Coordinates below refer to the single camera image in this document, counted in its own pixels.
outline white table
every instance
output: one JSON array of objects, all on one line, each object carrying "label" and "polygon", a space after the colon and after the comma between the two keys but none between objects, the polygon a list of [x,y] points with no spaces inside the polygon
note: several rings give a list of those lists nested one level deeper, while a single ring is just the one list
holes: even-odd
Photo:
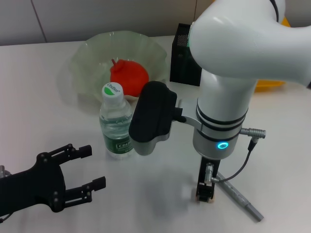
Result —
[{"label": "white table", "polygon": [[[155,38],[168,52],[173,37]],[[105,154],[99,105],[77,98],[67,63],[81,42],[0,47],[0,164],[12,173],[29,169],[40,152],[68,143],[90,144],[93,156],[62,165],[67,188],[106,176],[93,202],[53,213],[37,205],[14,213],[3,233],[302,233],[310,232],[311,91],[288,84],[256,93],[244,127],[267,130],[232,184],[265,216],[255,223],[221,189],[213,204],[195,203],[201,157],[192,127],[174,122],[170,139],[153,154],[115,161]],[[179,98],[198,87],[171,83]],[[240,136],[220,171],[243,163],[249,138]]]}]

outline yellow object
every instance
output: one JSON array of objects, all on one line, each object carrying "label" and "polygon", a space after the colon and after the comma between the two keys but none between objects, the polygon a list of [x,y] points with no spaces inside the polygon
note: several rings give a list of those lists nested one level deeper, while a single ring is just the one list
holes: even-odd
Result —
[{"label": "yellow object", "polygon": [[[282,25],[284,25],[286,27],[290,27],[290,24],[285,17],[283,19]],[[257,91],[257,92],[267,91],[271,87],[282,86],[283,84],[285,84],[285,82],[283,82],[283,81],[259,80],[257,83],[255,91]]]}]

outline black mesh box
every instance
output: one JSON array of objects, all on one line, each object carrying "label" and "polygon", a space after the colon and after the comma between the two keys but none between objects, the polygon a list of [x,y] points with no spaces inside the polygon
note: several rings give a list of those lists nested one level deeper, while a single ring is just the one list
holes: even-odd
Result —
[{"label": "black mesh box", "polygon": [[180,23],[172,44],[170,81],[200,85],[201,67],[193,59],[188,43],[190,25]]}]

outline cable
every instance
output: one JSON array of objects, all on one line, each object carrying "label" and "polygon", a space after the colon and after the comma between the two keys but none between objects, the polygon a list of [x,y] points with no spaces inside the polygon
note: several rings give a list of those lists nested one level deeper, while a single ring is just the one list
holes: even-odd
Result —
[{"label": "cable", "polygon": [[251,141],[249,142],[249,145],[248,145],[248,153],[247,153],[246,159],[245,159],[242,167],[234,175],[232,175],[228,178],[222,179],[222,180],[215,180],[215,183],[226,182],[226,181],[229,181],[229,180],[235,178],[237,175],[239,175],[239,173],[245,168],[245,166],[248,162],[249,156],[251,155],[251,152],[254,149],[257,142],[258,142],[258,138],[252,138],[251,139]]},{"label": "cable", "polygon": [[244,167],[246,166],[246,164],[247,164],[247,162],[248,162],[248,159],[249,159],[249,156],[251,155],[251,152],[252,152],[252,151],[249,151],[249,152],[247,153],[247,157],[246,157],[246,159],[245,159],[245,161],[244,161],[244,164],[242,165],[242,167],[241,167],[234,175],[232,175],[232,176],[230,176],[230,177],[228,177],[228,178],[225,178],[225,179],[223,179],[223,180],[219,180],[217,183],[229,181],[229,180],[233,179],[234,177],[236,177],[237,175],[239,175],[239,173],[240,173],[240,172],[244,169]]},{"label": "cable", "polygon": [[7,220],[13,213],[9,214],[7,217],[5,218],[0,218],[0,223],[3,223],[5,220]]}]

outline bottle cap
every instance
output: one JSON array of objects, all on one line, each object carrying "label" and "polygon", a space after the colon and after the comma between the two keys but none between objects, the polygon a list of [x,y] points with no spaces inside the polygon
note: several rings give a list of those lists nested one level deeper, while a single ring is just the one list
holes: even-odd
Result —
[{"label": "bottle cap", "polygon": [[108,105],[121,103],[123,100],[123,89],[118,83],[107,83],[102,88],[103,100]]}]

